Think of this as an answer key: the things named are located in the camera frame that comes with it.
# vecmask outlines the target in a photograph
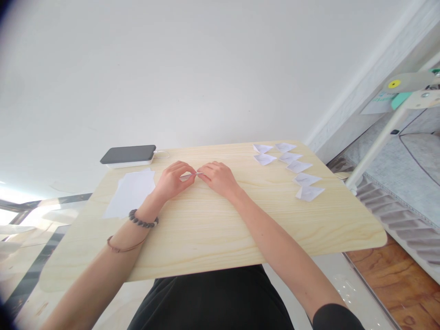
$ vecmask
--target person's left hand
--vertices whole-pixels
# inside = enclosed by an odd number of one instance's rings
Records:
[[[193,175],[188,180],[181,181],[180,177],[186,172],[190,172]],[[196,171],[187,163],[177,161],[162,172],[162,176],[154,189],[154,194],[166,202],[192,185],[195,179]]]

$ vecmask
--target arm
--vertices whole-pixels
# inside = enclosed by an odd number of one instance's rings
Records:
[[[228,199],[246,223],[264,258],[289,287],[311,320],[323,305],[346,307],[339,293],[299,244],[240,188],[229,167],[208,163],[199,177]]]
[[[153,222],[166,201],[194,183],[195,175],[185,182],[179,179],[185,172],[194,174],[195,170],[183,162],[176,162],[165,169],[155,190],[136,211],[136,217],[145,222]],[[130,248],[142,242],[149,231],[149,228],[137,226],[128,220],[112,237],[110,243],[119,249]],[[42,329],[93,328],[127,280],[140,251],[141,246],[131,251],[115,253],[111,252],[108,246],[104,246],[65,293]]]

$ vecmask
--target charging cable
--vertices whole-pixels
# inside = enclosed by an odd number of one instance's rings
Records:
[[[165,150],[155,150],[153,153],[154,153],[155,155],[156,155],[156,154],[160,154],[160,153],[167,154],[166,157],[157,157],[157,156],[155,156],[155,158],[157,158],[157,159],[164,159],[164,158],[169,158],[169,157],[170,157],[170,154],[168,153],[168,151],[165,151]]]

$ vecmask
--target floor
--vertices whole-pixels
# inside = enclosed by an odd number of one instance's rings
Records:
[[[64,294],[43,292],[38,286],[39,272],[85,203],[38,207],[22,223],[23,226],[35,226],[36,229],[10,239],[21,243],[21,247],[0,262],[0,293],[16,315],[15,322],[19,329],[39,328]],[[314,260],[366,329],[396,329],[342,254],[319,256]],[[264,268],[283,299],[295,328],[311,330],[308,318],[296,298],[268,264]],[[125,283],[94,329],[126,328],[152,284],[152,280]]]
[[[439,284],[391,236],[347,255],[403,330],[440,329]]]

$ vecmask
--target wooden table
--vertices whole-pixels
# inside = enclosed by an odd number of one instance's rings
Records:
[[[319,255],[382,246],[382,225],[331,171],[298,141],[287,142],[302,154],[300,161],[313,166],[304,173],[322,177],[313,186],[325,188],[312,202],[295,198],[299,186],[295,173],[275,160],[261,166],[253,156],[252,143],[169,149],[170,158],[154,159],[148,166],[110,170],[90,197],[44,267],[40,286],[48,292],[65,290],[81,274],[106,239],[124,219],[102,219],[118,180],[126,173],[150,167],[159,180],[171,163],[182,160],[195,169],[209,161],[228,165],[240,186],[310,254]],[[279,157],[275,148],[267,154]],[[201,180],[159,214],[160,224],[148,235],[129,281],[190,274],[264,263],[265,260],[245,224],[228,201]]]

